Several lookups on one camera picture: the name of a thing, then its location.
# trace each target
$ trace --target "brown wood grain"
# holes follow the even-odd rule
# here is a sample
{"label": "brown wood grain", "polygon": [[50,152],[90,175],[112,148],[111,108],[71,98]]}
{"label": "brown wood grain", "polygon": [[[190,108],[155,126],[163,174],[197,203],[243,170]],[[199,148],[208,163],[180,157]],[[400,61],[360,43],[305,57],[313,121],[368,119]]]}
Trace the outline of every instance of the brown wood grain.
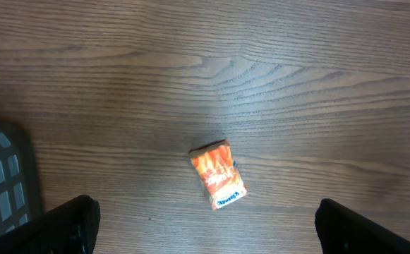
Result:
{"label": "brown wood grain", "polygon": [[[0,0],[0,119],[96,253],[321,253],[322,198],[410,240],[410,0]],[[223,138],[213,212],[187,151]]]}

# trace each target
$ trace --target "orange and white box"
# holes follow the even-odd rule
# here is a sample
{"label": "orange and white box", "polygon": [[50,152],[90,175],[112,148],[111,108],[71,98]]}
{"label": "orange and white box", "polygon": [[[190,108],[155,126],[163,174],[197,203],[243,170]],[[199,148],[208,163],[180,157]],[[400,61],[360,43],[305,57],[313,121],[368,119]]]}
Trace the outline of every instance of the orange and white box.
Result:
{"label": "orange and white box", "polygon": [[193,150],[189,155],[209,194],[213,210],[224,207],[247,194],[246,186],[231,155],[228,140]]}

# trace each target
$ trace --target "wooden table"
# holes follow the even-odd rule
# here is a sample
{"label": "wooden table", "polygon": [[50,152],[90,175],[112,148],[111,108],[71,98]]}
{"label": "wooden table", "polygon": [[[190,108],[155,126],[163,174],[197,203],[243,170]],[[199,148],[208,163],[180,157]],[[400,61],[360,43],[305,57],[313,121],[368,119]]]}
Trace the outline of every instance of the wooden table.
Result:
{"label": "wooden table", "polygon": [[[95,253],[321,253],[322,198],[410,240],[410,0],[0,0],[0,119]],[[217,212],[188,151],[228,138]]]}

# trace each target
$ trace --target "orange packet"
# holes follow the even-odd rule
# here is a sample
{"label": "orange packet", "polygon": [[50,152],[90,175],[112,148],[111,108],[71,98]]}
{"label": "orange packet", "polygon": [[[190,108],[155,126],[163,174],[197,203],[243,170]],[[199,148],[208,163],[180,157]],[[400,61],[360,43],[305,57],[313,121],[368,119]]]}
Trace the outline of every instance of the orange packet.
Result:
{"label": "orange packet", "polygon": [[213,210],[247,194],[246,186],[233,160],[228,140],[219,141],[189,152]]}

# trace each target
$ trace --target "wooden surface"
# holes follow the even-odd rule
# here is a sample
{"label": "wooden surface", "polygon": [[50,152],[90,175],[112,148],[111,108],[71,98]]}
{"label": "wooden surface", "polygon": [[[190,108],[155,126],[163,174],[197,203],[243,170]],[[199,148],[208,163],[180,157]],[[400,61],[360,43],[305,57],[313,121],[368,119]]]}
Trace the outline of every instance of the wooden surface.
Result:
{"label": "wooden surface", "polygon": [[[321,253],[321,198],[410,240],[410,0],[0,0],[0,119],[95,253]],[[213,212],[222,138],[249,195]]]}

